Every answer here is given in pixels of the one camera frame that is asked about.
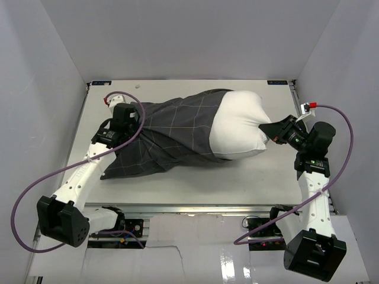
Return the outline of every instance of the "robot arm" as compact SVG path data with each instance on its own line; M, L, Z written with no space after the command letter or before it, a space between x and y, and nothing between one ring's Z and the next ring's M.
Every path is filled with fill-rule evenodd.
M314 115L312 104L302 105L300 118ZM259 128L277 144L295 148L294 168L297 171L302 201L322 191L329 183L327 148L335 135L328 123L317 122L308 133L302 120L289 115L286 119L261 124ZM346 243L336 237L329 214L329 194L322 192L303 208L302 219L291 214L276 222L287 244L284 267L313 278L329 281L346 254ZM292 208L278 205L271 209L270 219Z
M112 152L97 157L126 142L136 132L136 109L126 104L121 95L113 97L107 105L113 113L99 128L83 158L88 160L72 173L51 197L42 196L37 203L37 213L42 235L80 246L88 234L117 228L119 213L116 208L99 208L84 211L85 202L104 170L116 159Z

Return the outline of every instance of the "purple cable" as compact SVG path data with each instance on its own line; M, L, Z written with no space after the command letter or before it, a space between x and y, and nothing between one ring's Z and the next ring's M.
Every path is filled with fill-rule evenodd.
M114 234L124 234L127 233L128 235L131 235L133 239L136 240L136 242L140 245L142 249L144 249L143 244L140 242L140 240L132 233L126 230L121 230L121 231L109 231L109 232L98 232L99 235L114 235Z
M351 156L351 152L353 150L354 133L353 133L353 128L351 126L350 120L348 119L348 117L341 110L339 110L339 109L337 109L337 108L335 108L333 106L330 106L330 105L318 105L317 107L319 107L319 108L329 108L329 109L332 109L332 110L338 112L339 114L341 114L341 116L345 119L345 121L346 121L346 123L347 123L347 125L349 127L349 131L350 131L350 145L349 145L348 154L346 155L346 159L345 159L345 161L344 161L344 163L343 163L343 165L341 167L341 170L339 170L339 172L336 175L336 177L327 186L325 186L322 189L322 192L324 192L324 191L328 190L332 185L334 185L334 183L339 179L339 177L341 176L341 174L345 170L346 165L349 162L349 159L350 159L350 156ZM305 200L300 205L295 206L293 209L289 210L288 212L284 213L283 215L281 215L279 217L276 217L275 219L270 220L267 223L261 225L260 227L255 228L254 230L249 231L245 235L239 237L237 240L234 241L233 244L235 244L235 245L240 245L240 244L255 244L255 243L261 243L263 241L272 241L272 240L248 240L248 241L241 241L241 240L243 240L246 237L249 237L252 234L255 234L255 233L259 232L260 230L263 230L264 228L266 228L266 227L268 227L268 226L270 226L272 224L275 224L277 221L282 220L283 218L287 217L288 215L294 213L295 211L299 210L303 206L307 205L309 202L315 200L320 195L321 195L321 192L316 193L315 195L313 195L312 197L309 197L309 199Z
M106 96L106 98L109 98L109 96L114 95L114 94L122 94L122 95L125 95L125 96L129 96L129 97L131 97L132 99L134 99L139 104L139 106L141 107L141 110L142 110L141 124L140 124L140 127L138 128L137 132L131 137L131 139L129 139L125 143L117 146L116 148L113 148L113 149L111 149L109 151L106 151L106 152L103 152L103 153L101 153L99 155L91 157L92 160L96 160L97 158L100 158L100 157L103 157L103 156L105 156L105 155L107 155L109 153L115 152L115 151L117 151L117 150L125 147L126 145L130 144L140 134L140 132L141 132L141 130L143 128L143 124L144 124L144 121L145 121L145 118L146 118L146 113L144 111L142 103L135 96L130 95L129 93L122 92L122 91L111 92L111 93L109 93ZM12 228L13 236L15 237L16 241L18 242L18 244L21 247L23 247L27 251L30 251L31 253L47 253L49 251L58 249L59 247L65 245L65 244L59 244L58 246L47 248L45 250L36 250L36 249L34 249L34 248L29 247L28 245L26 245L26 243L24 243L22 241L22 239L20 238L20 236L18 235L17 230L16 230L16 226L15 226L16 210L17 210L17 207L20 204L21 200L23 199L23 197L28 193L28 191L30 189L32 189L33 187L35 187L37 184L39 184L40 182L44 181L45 179L48 179L48 178L50 178L52 176L55 176L55 175L57 175L59 173L65 172L65 171L67 171L69 169L72 169L73 167L81 166L82 164L85 164L85 163L88 163L88 162L89 162L88 160L82 160L82 161L79 161L79 162L77 162L75 164L72 164L70 166L64 167L64 168L62 168L60 170L56 170L55 172L49 173L48 175L45 175L45 176L37 179L35 182L33 182L31 185L29 185L27 188L25 188L25 190L19 195L19 197L17 198L15 204L13 205L13 209L12 209L12 213L11 213L11 228Z

